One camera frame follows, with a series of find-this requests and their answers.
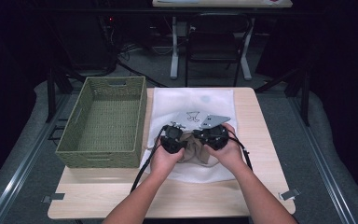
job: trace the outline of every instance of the chair backrest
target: chair backrest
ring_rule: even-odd
[[[249,33],[252,21],[238,13],[200,13],[187,23],[187,34],[203,33]]]

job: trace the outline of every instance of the person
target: person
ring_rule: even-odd
[[[231,131],[230,136],[234,137],[234,128],[227,123],[223,126]],[[229,140],[225,147],[216,151],[207,145],[204,149],[234,174],[254,223],[296,223],[295,219],[243,161],[240,147],[236,142]],[[175,154],[170,154],[159,146],[150,163],[150,175],[110,212],[103,224],[142,223],[158,188],[184,153],[184,148]]]

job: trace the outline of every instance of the basket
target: basket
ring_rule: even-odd
[[[88,77],[56,155],[70,168],[139,167],[146,103],[144,77]]]

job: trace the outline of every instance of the wooden tabletop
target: wooden tabletop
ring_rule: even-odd
[[[197,3],[153,0],[154,7],[291,7],[292,5],[290,0],[199,0]]]
[[[255,92],[250,88],[234,90],[237,136],[250,152],[255,174],[279,199],[289,190],[272,144]],[[143,148],[146,148],[153,89],[147,90],[147,109]],[[54,200],[48,210],[53,219],[105,218],[129,193],[138,169],[69,169],[65,167]],[[293,200],[279,201],[293,214]],[[249,210],[236,180],[210,184],[191,184],[167,179],[158,190],[146,217],[244,217]]]

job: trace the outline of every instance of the person's left arm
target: person's left arm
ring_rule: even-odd
[[[178,153],[170,154],[159,146],[150,164],[150,175],[110,212],[103,224],[142,223],[159,187],[184,152],[182,148]]]

